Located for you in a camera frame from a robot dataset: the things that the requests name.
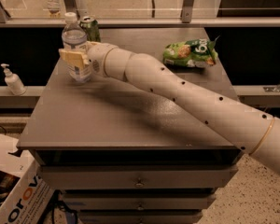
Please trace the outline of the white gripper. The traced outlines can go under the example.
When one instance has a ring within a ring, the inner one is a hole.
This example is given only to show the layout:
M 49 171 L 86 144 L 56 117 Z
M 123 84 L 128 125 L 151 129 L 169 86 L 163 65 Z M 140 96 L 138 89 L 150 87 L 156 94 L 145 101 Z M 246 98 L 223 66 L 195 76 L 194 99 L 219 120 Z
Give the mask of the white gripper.
M 113 65 L 115 64 L 113 51 L 119 47 L 108 43 L 87 41 L 87 54 L 83 51 L 59 49 L 62 60 L 73 67 L 84 69 L 91 66 L 91 71 L 100 77 L 114 77 Z

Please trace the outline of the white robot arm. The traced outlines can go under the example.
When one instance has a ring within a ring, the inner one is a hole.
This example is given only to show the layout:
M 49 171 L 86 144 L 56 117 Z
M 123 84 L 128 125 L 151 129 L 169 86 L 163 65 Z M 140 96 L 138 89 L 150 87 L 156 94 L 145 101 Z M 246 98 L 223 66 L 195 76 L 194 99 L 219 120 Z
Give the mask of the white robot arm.
M 89 42 L 83 51 L 60 49 L 70 65 L 85 66 L 101 77 L 128 82 L 165 97 L 280 176 L 280 119 L 195 85 L 145 53 Z

